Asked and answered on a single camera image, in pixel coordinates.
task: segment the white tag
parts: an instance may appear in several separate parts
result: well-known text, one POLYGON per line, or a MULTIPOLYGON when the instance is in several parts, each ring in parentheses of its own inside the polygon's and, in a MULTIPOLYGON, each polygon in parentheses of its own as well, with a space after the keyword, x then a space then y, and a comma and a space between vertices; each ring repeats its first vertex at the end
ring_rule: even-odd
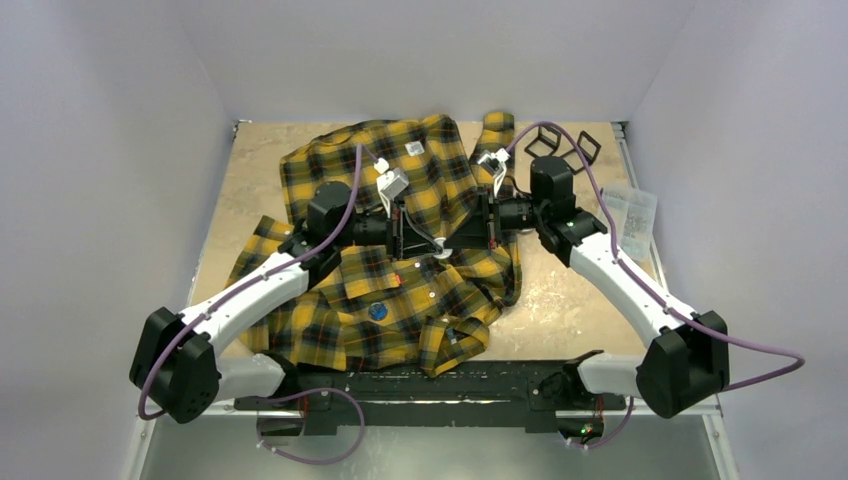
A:
POLYGON ((416 155, 421 155, 422 153, 424 153, 424 147, 421 145, 421 142, 409 142, 406 144, 406 153, 408 153, 412 157, 416 155))
POLYGON ((377 159, 377 163, 374 164, 374 169, 377 170, 377 173, 382 175, 389 170, 389 162, 387 162, 385 158, 380 157, 377 159))

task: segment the tabletop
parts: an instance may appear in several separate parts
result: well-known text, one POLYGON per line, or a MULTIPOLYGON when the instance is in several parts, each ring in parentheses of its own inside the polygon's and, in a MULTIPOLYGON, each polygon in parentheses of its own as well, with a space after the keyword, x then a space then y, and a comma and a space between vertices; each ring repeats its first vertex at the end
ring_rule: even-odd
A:
MULTIPOLYGON (((516 132, 529 122, 517 122, 516 132)), ((221 291, 236 258, 262 215, 286 221, 280 183, 280 159, 340 123, 241 123, 204 245, 191 303, 221 291)), ((482 122, 458 122, 468 154, 480 136, 482 122)), ((624 160, 609 123, 563 123, 575 138, 586 131, 601 144, 592 171, 598 184, 627 184, 624 160)), ((524 152, 535 132, 516 148, 515 177, 529 190, 532 158, 524 152)), ((577 203, 597 214, 598 202, 585 172, 574 180, 577 203)), ((523 286, 517 304, 491 325, 489 348, 475 359, 566 359, 593 349, 617 354, 645 351, 639 337, 612 304, 581 276, 544 250, 535 233, 519 238, 523 286)), ((656 276, 650 262, 642 268, 656 276)), ((224 355, 245 355, 246 347, 231 345, 224 355)))

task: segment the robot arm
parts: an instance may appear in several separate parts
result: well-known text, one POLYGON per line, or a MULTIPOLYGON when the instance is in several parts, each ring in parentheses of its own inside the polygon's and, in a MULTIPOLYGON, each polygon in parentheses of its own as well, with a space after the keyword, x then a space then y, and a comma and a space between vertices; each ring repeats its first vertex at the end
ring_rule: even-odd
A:
MULTIPOLYGON (((503 163, 503 155, 484 156, 503 163)), ((273 308, 312 288, 341 262, 341 250, 351 245, 383 245, 393 258, 425 254, 443 255, 450 248, 495 248, 504 232, 535 228, 542 245, 566 266, 587 278, 622 312, 648 347, 644 357, 589 352, 566 362, 564 378, 576 394, 612 393, 634 396, 661 417, 669 418, 728 383, 727 344, 692 330, 667 314, 618 265, 630 260, 610 251, 606 228, 594 216, 576 207, 572 174, 560 158, 540 157, 531 166, 531 195, 498 199, 491 188, 477 192, 476 205, 444 245, 417 228, 402 201, 384 201, 386 212, 351 217, 341 234, 319 254, 274 274, 275 267, 313 249, 327 238, 342 218, 350 189, 339 182, 323 185, 309 204, 306 224, 299 223, 278 252, 259 268, 215 297, 178 314, 159 309, 148 317, 130 371, 139 388, 165 345, 198 315, 219 300, 228 301, 211 312, 186 335, 181 346, 156 374, 150 397, 177 422, 185 423, 213 401, 249 396, 277 396, 291 391, 286 372, 295 366, 265 352, 252 358, 220 358, 223 349, 242 331, 273 308), (239 293, 246 282, 254 282, 239 293)), ((661 292, 669 306, 692 312, 644 272, 640 279, 661 292)), ((713 312, 694 315, 695 321, 726 332, 724 321, 713 312)))

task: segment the plaid shirt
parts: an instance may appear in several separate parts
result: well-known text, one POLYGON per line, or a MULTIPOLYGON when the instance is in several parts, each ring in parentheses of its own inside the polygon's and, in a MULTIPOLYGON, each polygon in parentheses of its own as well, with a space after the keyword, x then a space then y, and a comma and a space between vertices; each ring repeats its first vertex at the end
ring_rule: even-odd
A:
MULTIPOLYGON (((352 183, 362 143, 409 177, 402 194, 411 219, 430 235, 447 237, 468 214, 474 189, 491 184, 477 157, 509 144, 514 128, 510 114, 486 115, 470 159, 456 123, 444 115, 367 121, 317 137, 281 160, 289 221, 306 216, 322 183, 352 183), (424 152, 410 155, 405 145, 415 141, 424 152)), ((358 208, 380 204, 378 174, 364 163, 358 208)), ((228 284, 262 264, 291 229, 263 217, 228 284)), ((496 250, 459 250, 446 260, 392 262, 383 246, 349 247, 324 281, 273 310, 241 339, 253 351, 271 349, 294 364, 362 370, 416 362, 436 376, 486 350, 488 325, 515 304, 520 288, 514 235, 496 250)))

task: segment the white backdrop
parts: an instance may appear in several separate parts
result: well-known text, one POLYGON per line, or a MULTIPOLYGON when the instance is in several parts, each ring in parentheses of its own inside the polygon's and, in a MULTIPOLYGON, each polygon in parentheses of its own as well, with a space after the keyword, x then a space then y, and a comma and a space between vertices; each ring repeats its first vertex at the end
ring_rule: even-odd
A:
MULTIPOLYGON (((848 5, 700 1, 628 129, 672 290, 806 354, 721 396, 743 478, 848 478, 848 5)), ((731 349, 736 379, 787 360, 731 349)))
POLYGON ((118 478, 232 132, 169 2, 3 2, 0 478, 118 478))
POLYGON ((623 120, 694 0, 182 0, 234 117, 623 120))

